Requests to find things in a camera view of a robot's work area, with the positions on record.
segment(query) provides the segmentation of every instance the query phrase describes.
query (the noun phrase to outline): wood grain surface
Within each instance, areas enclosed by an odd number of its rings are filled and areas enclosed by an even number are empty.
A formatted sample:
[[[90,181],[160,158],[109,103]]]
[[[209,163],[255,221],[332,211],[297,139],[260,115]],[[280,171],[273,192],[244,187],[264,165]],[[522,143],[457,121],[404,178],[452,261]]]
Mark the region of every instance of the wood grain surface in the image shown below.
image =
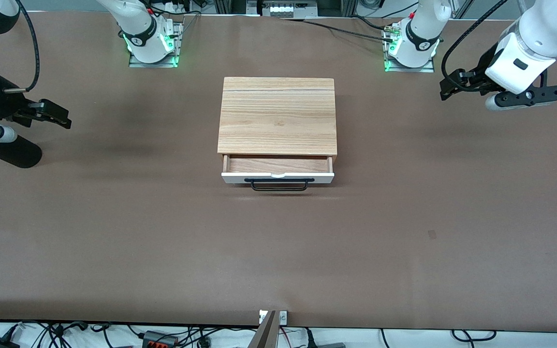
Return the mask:
[[[332,157],[323,156],[243,156],[228,159],[231,173],[329,173]]]
[[[218,152],[336,156],[334,80],[225,77]]]

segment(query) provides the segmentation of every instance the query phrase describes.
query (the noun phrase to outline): black cylinder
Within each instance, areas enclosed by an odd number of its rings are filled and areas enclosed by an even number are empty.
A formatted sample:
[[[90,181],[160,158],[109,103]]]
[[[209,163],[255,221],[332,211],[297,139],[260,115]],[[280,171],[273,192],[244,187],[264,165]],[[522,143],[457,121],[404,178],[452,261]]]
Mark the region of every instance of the black cylinder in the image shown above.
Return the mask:
[[[0,160],[18,168],[33,167],[40,162],[41,158],[40,147],[22,136],[17,136],[11,143],[0,143]]]

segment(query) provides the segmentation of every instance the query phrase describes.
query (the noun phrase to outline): robotic arm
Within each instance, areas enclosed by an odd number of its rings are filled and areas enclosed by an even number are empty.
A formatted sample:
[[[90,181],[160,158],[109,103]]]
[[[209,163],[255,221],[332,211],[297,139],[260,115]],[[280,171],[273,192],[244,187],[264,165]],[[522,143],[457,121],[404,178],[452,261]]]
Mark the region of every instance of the robotic arm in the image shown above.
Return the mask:
[[[449,18],[449,0],[420,0],[413,15],[398,22],[400,38],[389,48],[388,55],[409,68],[424,66],[435,54]]]
[[[18,21],[19,10],[26,14],[19,2],[0,0],[0,33],[5,33],[13,28]],[[29,16],[26,16],[26,18],[29,28],[33,31]],[[34,48],[36,59],[38,59],[37,43],[35,43]],[[69,129],[71,121],[68,119],[68,110],[47,99],[40,99],[35,102],[25,98],[24,93],[33,88],[38,73],[37,64],[34,82],[28,88],[18,88],[14,83],[0,76],[0,121],[5,119],[25,127],[31,126],[33,120],[47,121]],[[29,168],[36,165],[41,158],[42,150],[36,144],[18,136],[13,128],[0,125],[1,160],[20,168]]]
[[[158,62],[175,49],[173,21],[152,16],[139,0],[97,0],[115,17],[128,50],[140,62]]]
[[[122,29],[128,49],[141,62],[153,63],[163,59],[175,49],[173,22],[163,16],[152,16],[139,0],[97,0],[113,14]],[[29,23],[26,11],[18,0],[0,0],[0,34],[9,31],[23,12]],[[34,42],[38,59],[38,45]],[[0,121],[18,123],[30,127],[31,122],[47,121],[70,129],[68,110],[49,101],[38,102],[25,98],[37,80],[29,88],[18,88],[14,83],[0,76]],[[0,125],[0,159],[20,168],[36,165],[42,158],[42,150],[31,141],[24,139],[9,126]]]
[[[458,42],[442,60],[443,69]],[[440,97],[445,101],[461,91],[481,95],[496,92],[485,102],[490,110],[548,105],[557,101],[557,86],[547,85],[547,68],[556,58],[557,1],[537,0],[504,30],[497,44],[481,56],[476,68],[457,69],[445,75],[440,81]],[[533,86],[539,78],[539,86]]]

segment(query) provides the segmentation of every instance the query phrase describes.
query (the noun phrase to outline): cable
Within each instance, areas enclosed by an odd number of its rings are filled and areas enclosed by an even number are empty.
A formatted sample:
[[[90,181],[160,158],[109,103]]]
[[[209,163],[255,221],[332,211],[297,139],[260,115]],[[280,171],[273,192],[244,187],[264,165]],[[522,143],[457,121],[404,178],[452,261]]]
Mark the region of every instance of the cable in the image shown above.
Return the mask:
[[[201,337],[199,337],[199,338],[197,338],[197,339],[193,339],[192,341],[188,342],[187,344],[184,344],[184,345],[182,346],[182,348],[183,348],[183,347],[186,347],[186,346],[190,346],[190,345],[192,345],[193,343],[199,341],[200,339],[202,339],[202,338],[204,338],[204,337],[208,337],[209,335],[211,335],[211,334],[213,334],[213,333],[215,333],[215,332],[217,332],[217,331],[220,331],[220,330],[222,330],[222,328],[220,328],[220,329],[214,329],[214,330],[210,331],[210,332],[207,333],[207,334],[201,335]]]
[[[33,81],[31,82],[31,85],[29,85],[29,87],[24,88],[24,92],[29,92],[36,86],[36,84],[38,83],[38,77],[40,77],[40,52],[38,51],[38,39],[36,38],[36,31],[34,31],[33,29],[33,24],[31,23],[31,19],[29,19],[29,14],[27,14],[27,10],[25,10],[25,7],[20,2],[20,0],[16,0],[16,3],[18,4],[18,8],[23,13],[25,20],[27,21],[27,26],[29,26],[31,41],[33,41],[33,54],[36,61],[36,67],[33,73]]]
[[[497,4],[491,7],[491,9],[489,9],[486,13],[484,13],[484,15],[480,16],[480,18],[478,18],[477,21],[474,22],[474,24],[472,24],[466,31],[464,31],[464,33],[461,34],[461,36],[457,39],[457,41],[455,41],[455,43],[451,46],[451,48],[449,48],[448,51],[446,51],[446,54],[442,58],[442,75],[444,75],[444,79],[450,81],[458,90],[462,90],[465,92],[478,92],[478,88],[468,88],[458,84],[455,80],[448,78],[448,73],[446,72],[446,62],[448,61],[448,57],[451,56],[451,53],[455,51],[455,48],[459,46],[459,44],[464,40],[464,38],[470,35],[470,33],[474,31],[474,29],[476,29],[477,26],[479,26],[482,22],[484,22],[484,20],[486,20],[487,17],[489,17],[492,13],[494,13],[497,9],[500,8],[500,6],[504,5],[504,3],[507,1],[508,0],[498,1]]]
[[[365,24],[367,24],[367,26],[370,26],[373,29],[378,29],[378,30],[383,30],[384,27],[380,27],[380,26],[376,26],[375,24],[369,22],[366,18],[364,18],[361,15],[358,14],[354,14],[354,15],[350,15],[351,18],[358,18],[360,20],[362,20]]]
[[[388,341],[386,341],[386,334],[384,333],[384,329],[380,329],[380,331],[382,331],[382,339],[384,340],[384,345],[386,346],[386,348],[391,348],[391,346],[388,345]]]
[[[255,329],[248,329],[248,328],[246,328],[246,329],[225,328],[225,330],[229,330],[229,331],[256,331]]]
[[[33,341],[33,344],[31,345],[30,348],[33,348],[33,346],[35,346],[38,343],[38,339],[40,339],[40,336],[42,337],[42,339],[44,339],[44,336],[46,335],[46,331],[47,329],[42,329],[42,332],[40,332],[37,336],[36,336],[36,340]]]
[[[457,337],[457,335],[455,334],[456,330],[451,330],[451,335],[453,335],[453,339],[456,339],[459,342],[464,342],[464,343],[469,343],[471,348],[474,348],[474,342],[486,342],[486,341],[491,341],[492,339],[495,339],[496,336],[498,335],[498,332],[493,330],[491,331],[492,334],[489,337],[485,337],[485,338],[472,338],[471,335],[466,331],[466,330],[459,330],[462,333],[464,333],[464,335],[466,335],[467,339],[464,338],[459,338]]]
[[[163,13],[172,14],[172,15],[183,15],[183,14],[192,14],[192,13],[201,14],[201,11],[188,11],[186,13],[172,13],[172,12],[169,12],[169,11],[161,10],[161,9],[151,5],[151,4],[146,4],[146,7],[152,9],[152,11],[155,12],[155,13],[156,13],[156,11],[158,11],[158,14],[163,14]]]
[[[111,342],[109,342],[109,337],[106,336],[106,329],[102,330],[102,334],[104,335],[104,340],[106,341],[106,345],[109,346],[109,348],[113,348]]]
[[[188,27],[190,27],[194,23],[195,19],[197,19],[197,17],[199,17],[200,15],[201,15],[201,13],[195,14],[195,16],[192,18],[191,22],[186,24],[186,26],[182,30],[182,35],[184,35],[184,33],[186,32],[186,29],[188,29]]]
[[[287,341],[287,345],[289,346],[289,348],[292,348],[292,343],[289,341],[289,337],[287,336],[285,329],[283,329],[283,327],[281,326],[280,330],[283,331],[283,336],[285,337],[285,341]]]
[[[135,334],[135,335],[140,335],[141,334],[141,333],[135,332],[135,330],[133,330],[130,325],[126,325],[126,326],[128,326],[128,330],[132,331],[133,334]]]
[[[57,338],[57,335],[53,335],[53,330],[50,330],[48,332],[49,337],[51,337],[51,344],[49,344],[49,348],[51,348],[51,346],[55,345],[55,348],[59,348],[59,346],[57,345],[57,342],[55,341],[55,339]]]
[[[339,29],[339,28],[335,28],[335,27],[331,27],[331,26],[327,26],[326,24],[321,24],[321,23],[316,23],[316,22],[307,22],[305,20],[300,20],[299,22],[303,22],[303,23],[308,23],[308,24],[313,24],[314,26],[319,26],[322,28],[327,28],[330,30],[336,30],[336,31],[341,31],[342,33],[347,33],[350,35],[356,35],[357,37],[365,37],[365,38],[371,38],[373,40],[379,40],[379,41],[385,41],[385,42],[393,42],[393,40],[389,39],[389,38],[382,38],[382,37],[374,37],[372,35],[367,35],[367,34],[362,34],[362,33],[356,33],[354,31],[349,31],[346,29]]]
[[[12,340],[12,335],[14,334],[14,330],[17,328],[18,324],[14,324],[9,330],[1,337],[1,342],[10,343]]]
[[[395,12],[393,12],[393,13],[389,13],[389,14],[387,14],[387,15],[385,15],[385,16],[380,17],[380,18],[390,17],[390,16],[392,16],[393,14],[397,14],[397,13],[400,13],[400,12],[402,12],[402,11],[405,11],[406,9],[409,9],[410,7],[415,6],[415,5],[418,5],[418,2],[414,2],[413,4],[409,5],[408,7],[405,7],[404,9],[400,9],[399,11],[395,11]]]
[[[40,341],[38,341],[38,348],[40,348],[40,346],[42,345],[42,340],[44,340],[44,338],[46,337],[46,333],[50,330],[50,326],[48,328],[44,329],[44,333],[42,334],[42,337],[40,337]]]
[[[307,336],[309,337],[309,345],[308,348],[317,348],[317,344],[315,343],[315,338],[313,337],[313,333],[311,332],[310,328],[305,328],[307,331]]]

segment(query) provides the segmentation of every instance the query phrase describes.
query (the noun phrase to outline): white drawer front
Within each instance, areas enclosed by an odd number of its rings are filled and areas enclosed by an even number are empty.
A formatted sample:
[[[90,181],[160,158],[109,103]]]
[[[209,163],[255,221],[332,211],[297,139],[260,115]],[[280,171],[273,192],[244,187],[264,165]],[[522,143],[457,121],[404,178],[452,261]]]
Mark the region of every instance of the white drawer front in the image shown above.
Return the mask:
[[[276,183],[281,183],[280,179],[314,179],[311,184],[329,184],[334,178],[334,173],[225,173],[222,174],[223,180],[228,184],[247,184],[245,179],[277,179]]]

